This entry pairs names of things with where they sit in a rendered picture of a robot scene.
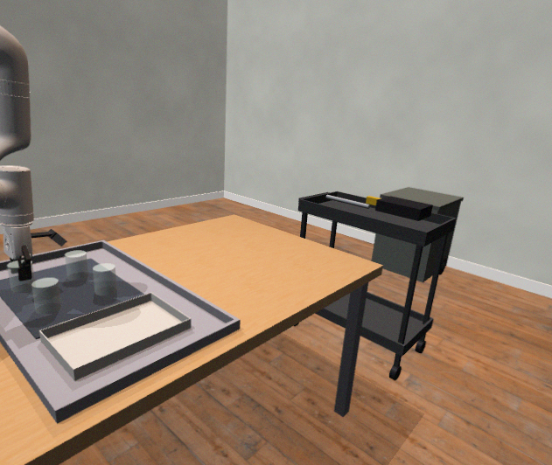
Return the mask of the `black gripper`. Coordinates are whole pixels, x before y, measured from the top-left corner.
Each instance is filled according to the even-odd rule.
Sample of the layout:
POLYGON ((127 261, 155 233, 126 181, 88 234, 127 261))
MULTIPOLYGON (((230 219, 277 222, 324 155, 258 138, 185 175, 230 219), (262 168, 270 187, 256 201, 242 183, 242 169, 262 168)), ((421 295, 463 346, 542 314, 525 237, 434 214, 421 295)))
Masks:
POLYGON ((10 257, 10 262, 18 261, 18 279, 26 281, 31 279, 31 257, 32 243, 31 230, 32 222, 24 225, 3 226, 3 250, 10 257), (22 258, 24 256, 24 258, 22 258), (21 260, 24 260, 21 262, 21 260))

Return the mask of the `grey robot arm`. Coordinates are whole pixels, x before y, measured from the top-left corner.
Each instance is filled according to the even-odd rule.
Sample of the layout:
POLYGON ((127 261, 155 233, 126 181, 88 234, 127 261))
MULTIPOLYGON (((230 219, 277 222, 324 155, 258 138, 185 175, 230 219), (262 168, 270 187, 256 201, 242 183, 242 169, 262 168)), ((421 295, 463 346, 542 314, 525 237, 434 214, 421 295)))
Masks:
MULTIPOLYGON (((0 26, 0 160, 30 142, 28 59, 23 46, 0 26)), ((0 166, 0 222, 24 225, 33 220, 31 170, 0 166)))

